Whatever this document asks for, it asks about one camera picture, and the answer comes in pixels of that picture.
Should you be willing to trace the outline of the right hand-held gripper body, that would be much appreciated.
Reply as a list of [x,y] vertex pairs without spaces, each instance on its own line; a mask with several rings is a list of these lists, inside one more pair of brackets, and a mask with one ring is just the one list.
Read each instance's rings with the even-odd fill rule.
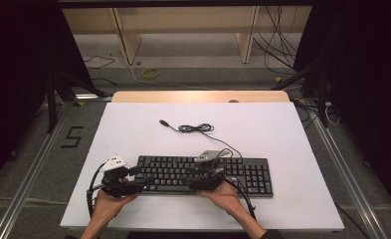
[[205,150],[197,156],[194,167],[200,168],[201,172],[190,173],[189,177],[194,178],[194,182],[189,188],[194,191],[215,190],[224,180],[224,166],[220,164],[220,160],[227,153],[227,149]]

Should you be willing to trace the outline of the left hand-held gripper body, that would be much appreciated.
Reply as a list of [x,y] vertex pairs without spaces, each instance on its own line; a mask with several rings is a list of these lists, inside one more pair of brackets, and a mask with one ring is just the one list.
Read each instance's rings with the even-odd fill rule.
[[126,166],[126,161],[115,154],[101,167],[100,171],[103,173],[103,178],[101,180],[103,185],[102,190],[107,195],[119,198],[140,193],[143,190],[143,188],[138,186],[134,181],[126,179],[128,176],[134,176],[129,174],[130,168],[127,168]]

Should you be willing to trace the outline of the black keyboard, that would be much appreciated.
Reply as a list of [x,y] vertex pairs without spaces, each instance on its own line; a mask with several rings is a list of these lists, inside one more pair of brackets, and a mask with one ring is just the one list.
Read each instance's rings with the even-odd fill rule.
[[[154,182],[144,189],[147,194],[194,194],[196,191],[179,183],[179,178],[190,176],[190,173],[182,173],[182,169],[193,168],[194,159],[193,156],[141,155],[137,165],[142,166],[142,171],[134,178],[154,178]],[[223,157],[220,164],[224,166],[224,178],[233,182],[249,197],[274,196],[266,158]]]

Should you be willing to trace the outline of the person's left hand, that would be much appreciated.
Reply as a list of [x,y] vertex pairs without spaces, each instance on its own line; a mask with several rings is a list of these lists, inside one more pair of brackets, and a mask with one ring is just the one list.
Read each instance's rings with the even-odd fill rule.
[[91,221],[109,222],[122,209],[124,205],[137,198],[137,194],[126,195],[115,198],[107,195],[103,190],[98,192],[96,204],[91,217]]

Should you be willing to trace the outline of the person's right hand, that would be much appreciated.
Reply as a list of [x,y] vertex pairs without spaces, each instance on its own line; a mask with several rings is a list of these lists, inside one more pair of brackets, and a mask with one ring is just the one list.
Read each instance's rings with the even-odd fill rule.
[[197,194],[210,199],[216,206],[231,216],[239,216],[247,212],[237,195],[236,189],[228,182],[223,182],[214,191],[199,190]]

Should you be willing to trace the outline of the white table cover sheet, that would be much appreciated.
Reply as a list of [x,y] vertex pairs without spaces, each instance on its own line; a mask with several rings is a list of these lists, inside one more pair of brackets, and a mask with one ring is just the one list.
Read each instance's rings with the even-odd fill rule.
[[114,154],[134,166],[141,155],[197,156],[228,145],[242,157],[269,162],[274,196],[252,201],[260,224],[281,230],[342,230],[291,103],[107,105],[61,224],[78,229],[89,223],[86,190],[96,169]]

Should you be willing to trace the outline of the person's dark right sleeve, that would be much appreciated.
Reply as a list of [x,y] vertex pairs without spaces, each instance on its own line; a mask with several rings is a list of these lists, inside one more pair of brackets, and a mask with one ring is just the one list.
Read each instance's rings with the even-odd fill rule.
[[279,230],[268,230],[260,239],[285,239]]

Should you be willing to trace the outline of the short silver metal bar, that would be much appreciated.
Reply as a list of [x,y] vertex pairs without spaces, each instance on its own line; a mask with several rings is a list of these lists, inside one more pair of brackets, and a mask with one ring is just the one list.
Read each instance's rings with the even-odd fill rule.
[[76,100],[81,101],[102,101],[102,102],[111,102],[112,97],[100,97],[94,94],[77,94]]

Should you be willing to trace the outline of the yellow tape roll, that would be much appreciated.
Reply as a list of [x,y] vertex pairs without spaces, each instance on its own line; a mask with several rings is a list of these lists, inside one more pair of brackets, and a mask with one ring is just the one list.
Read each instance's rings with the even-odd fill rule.
[[155,79],[156,77],[158,77],[159,72],[157,69],[153,69],[153,68],[144,69],[142,71],[142,76],[147,80],[151,80],[151,79]]

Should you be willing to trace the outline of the black metal stand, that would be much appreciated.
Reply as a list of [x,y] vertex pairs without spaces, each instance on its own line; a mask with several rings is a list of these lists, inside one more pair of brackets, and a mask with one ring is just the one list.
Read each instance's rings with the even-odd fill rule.
[[55,129],[58,122],[55,94],[58,94],[64,102],[73,102],[77,98],[77,95],[73,92],[72,86],[83,88],[101,98],[111,97],[111,94],[97,89],[91,80],[86,83],[84,80],[80,80],[64,71],[53,73],[46,80],[46,99],[49,110],[48,133],[51,133]]
[[286,87],[294,84],[300,79],[304,79],[303,85],[300,88],[300,93],[304,97],[316,96],[318,100],[317,115],[320,122],[328,127],[328,121],[325,114],[325,103],[327,100],[327,80],[326,73],[320,63],[312,63],[303,70],[289,77],[282,83],[278,83],[272,88],[272,91],[282,91]]

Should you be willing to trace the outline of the black curtain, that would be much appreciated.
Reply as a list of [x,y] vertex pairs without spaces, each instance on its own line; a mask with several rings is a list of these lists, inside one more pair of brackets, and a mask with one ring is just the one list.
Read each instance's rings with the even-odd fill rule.
[[0,169],[51,80],[66,99],[93,82],[57,0],[0,0]]
[[391,196],[391,0],[317,0],[294,67],[306,67],[345,15],[326,56],[330,98]]

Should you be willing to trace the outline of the light wooden shelf unit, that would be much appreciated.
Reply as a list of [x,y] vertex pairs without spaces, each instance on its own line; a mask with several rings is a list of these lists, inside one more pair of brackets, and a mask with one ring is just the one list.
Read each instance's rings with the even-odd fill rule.
[[233,33],[241,61],[250,61],[254,35],[301,33],[309,6],[78,8],[63,13],[75,34],[115,34],[125,61],[133,63],[143,34]]

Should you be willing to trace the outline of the long metal floor rail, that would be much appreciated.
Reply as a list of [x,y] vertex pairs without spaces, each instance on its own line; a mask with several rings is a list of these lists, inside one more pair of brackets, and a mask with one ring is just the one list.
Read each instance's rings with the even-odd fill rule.
[[323,126],[315,111],[310,112],[309,115],[311,117],[311,122],[315,125],[323,143],[325,144],[330,158],[333,161],[341,180],[343,181],[346,190],[364,223],[364,226],[367,229],[368,238],[388,239],[387,233],[383,229],[376,212],[372,208],[363,190],[360,188],[358,181],[348,167],[348,164],[340,152],[329,129]]
[[38,153],[35,155],[31,165],[28,168],[26,175],[24,176],[21,184],[16,190],[14,196],[9,200],[9,204],[0,218],[0,239],[7,239],[19,214],[29,196],[44,163],[48,158],[54,141],[59,134],[59,131],[63,125],[65,117],[73,107],[72,103],[63,103],[59,108],[59,115],[56,117],[57,122],[55,126],[45,134],[44,140],[38,149]]

